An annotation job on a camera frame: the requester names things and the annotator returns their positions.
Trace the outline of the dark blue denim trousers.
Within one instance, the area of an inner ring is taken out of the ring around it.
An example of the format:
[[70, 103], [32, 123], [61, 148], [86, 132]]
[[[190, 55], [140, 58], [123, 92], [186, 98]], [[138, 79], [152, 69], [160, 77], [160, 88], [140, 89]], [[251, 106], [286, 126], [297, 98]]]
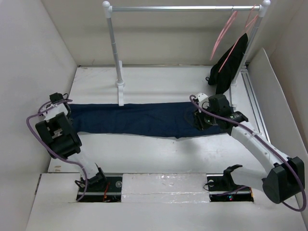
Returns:
[[198, 130], [190, 102], [146, 104], [71, 104], [76, 132], [190, 138], [222, 134], [218, 126]]

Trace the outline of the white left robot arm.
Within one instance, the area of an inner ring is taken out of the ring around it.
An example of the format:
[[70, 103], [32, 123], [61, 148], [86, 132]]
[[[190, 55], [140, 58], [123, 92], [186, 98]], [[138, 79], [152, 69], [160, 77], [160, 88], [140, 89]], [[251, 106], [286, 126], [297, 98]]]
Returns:
[[43, 113], [44, 119], [35, 125], [41, 140], [59, 157], [65, 161], [78, 163], [77, 168], [82, 179], [76, 181], [80, 189], [88, 181], [87, 190], [102, 191], [107, 186], [107, 178], [102, 169], [81, 149], [82, 142], [73, 128], [71, 109], [60, 93], [50, 95], [50, 102], [42, 109], [49, 109]]

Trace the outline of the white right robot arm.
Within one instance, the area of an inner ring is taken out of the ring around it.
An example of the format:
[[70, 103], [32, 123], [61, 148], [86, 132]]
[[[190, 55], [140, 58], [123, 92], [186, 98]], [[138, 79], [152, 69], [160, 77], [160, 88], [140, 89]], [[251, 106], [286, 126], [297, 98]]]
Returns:
[[303, 202], [297, 211], [306, 209], [305, 164], [301, 158], [289, 157], [263, 138], [243, 113], [234, 111], [224, 94], [198, 93], [189, 99], [196, 107], [193, 117], [199, 130], [219, 127], [241, 143], [264, 168], [263, 172], [257, 172], [240, 164], [228, 167], [222, 178], [225, 188], [232, 190], [238, 185], [255, 188], [273, 203], [284, 205], [287, 199], [301, 193]]

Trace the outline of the empty pink hanger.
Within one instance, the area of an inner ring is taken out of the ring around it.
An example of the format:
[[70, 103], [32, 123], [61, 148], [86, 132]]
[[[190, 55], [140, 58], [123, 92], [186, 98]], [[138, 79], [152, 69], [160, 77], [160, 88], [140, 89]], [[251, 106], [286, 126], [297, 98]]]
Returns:
[[214, 47], [213, 47], [213, 50], [211, 52], [211, 56], [210, 56], [210, 60], [213, 59], [214, 55], [215, 55], [215, 52], [219, 46], [219, 44], [221, 43], [223, 37], [225, 36], [225, 34], [227, 33], [227, 31], [229, 30], [230, 26], [232, 25], [232, 23], [234, 22], [234, 20], [236, 19], [237, 17], [237, 14], [238, 14], [238, 11], [233, 11], [231, 16], [229, 17], [229, 19], [227, 20], [227, 22], [225, 23], [224, 27], [222, 28], [215, 44], [214, 44]]

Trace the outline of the black hanging garment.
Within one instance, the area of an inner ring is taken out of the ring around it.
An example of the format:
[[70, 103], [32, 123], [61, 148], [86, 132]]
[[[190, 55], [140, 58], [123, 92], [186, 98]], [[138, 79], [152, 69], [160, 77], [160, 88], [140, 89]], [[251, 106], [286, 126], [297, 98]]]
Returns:
[[206, 80], [208, 85], [216, 86], [216, 94], [224, 94], [229, 89], [246, 51], [247, 43], [248, 35], [244, 33], [237, 44], [230, 47], [211, 68], [210, 76]]

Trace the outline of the white board right side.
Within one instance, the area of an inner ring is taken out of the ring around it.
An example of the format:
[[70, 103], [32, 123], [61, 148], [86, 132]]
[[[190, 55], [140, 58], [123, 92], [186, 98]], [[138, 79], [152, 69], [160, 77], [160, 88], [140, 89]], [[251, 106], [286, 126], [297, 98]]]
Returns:
[[248, 73], [271, 144], [307, 166], [308, 153], [264, 48], [253, 57]]

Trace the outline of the white clothes rack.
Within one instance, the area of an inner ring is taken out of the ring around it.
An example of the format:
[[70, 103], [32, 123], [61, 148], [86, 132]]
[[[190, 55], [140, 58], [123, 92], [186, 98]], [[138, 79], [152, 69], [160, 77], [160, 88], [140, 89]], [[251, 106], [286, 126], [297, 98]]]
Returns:
[[102, 3], [104, 15], [107, 20], [109, 36], [111, 41], [112, 53], [115, 62], [115, 69], [116, 69], [116, 87], [118, 93], [118, 105], [124, 106], [124, 88], [125, 88], [125, 81], [123, 80], [122, 73], [123, 73], [123, 64], [119, 60], [117, 47], [116, 47], [116, 40], [114, 29], [112, 25], [112, 13], [117, 12], [214, 12], [214, 11], [257, 11], [258, 14], [255, 16], [251, 21], [247, 21], [244, 26], [244, 33], [247, 33], [250, 28], [252, 28], [250, 38], [248, 40], [248, 44], [246, 46], [246, 51], [240, 63], [240, 66], [237, 70], [235, 78], [231, 82], [232, 86], [235, 86], [237, 83], [237, 78], [240, 74], [242, 66], [246, 62], [246, 57], [250, 51], [250, 48], [253, 44], [254, 38], [258, 31], [258, 28], [262, 22], [262, 19], [266, 15], [269, 6], [271, 5], [271, 1], [264, 0], [260, 5], [254, 6], [137, 6], [137, 7], [117, 7], [112, 6], [110, 2], [104, 1]]

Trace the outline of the aluminium rail right side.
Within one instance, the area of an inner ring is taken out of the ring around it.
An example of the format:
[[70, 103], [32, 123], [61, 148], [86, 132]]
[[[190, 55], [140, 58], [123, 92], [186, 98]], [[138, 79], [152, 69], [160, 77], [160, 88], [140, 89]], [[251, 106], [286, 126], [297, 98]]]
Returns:
[[262, 133], [262, 136], [267, 141], [270, 142], [270, 137], [269, 137], [266, 125], [265, 125], [265, 121], [264, 121], [263, 116], [262, 116], [262, 112], [260, 110], [260, 107], [259, 107], [259, 104], [258, 104], [258, 101], [257, 101], [257, 96], [256, 96], [255, 91], [253, 89], [253, 85], [252, 85], [252, 82], [250, 80], [250, 75], [249, 75], [247, 66], [245, 64], [242, 66], [241, 75], [242, 75], [243, 83], [244, 83], [244, 86], [245, 86], [245, 89], [246, 89], [246, 92], [247, 92], [247, 95], [248, 95], [248, 99], [249, 99], [249, 102], [250, 102], [250, 105], [251, 105], [251, 108], [252, 108], [252, 112], [253, 112], [253, 115], [254, 115], [254, 121], [255, 121], [255, 124], [256, 124], [255, 127], [257, 128], [257, 130], [260, 133]]

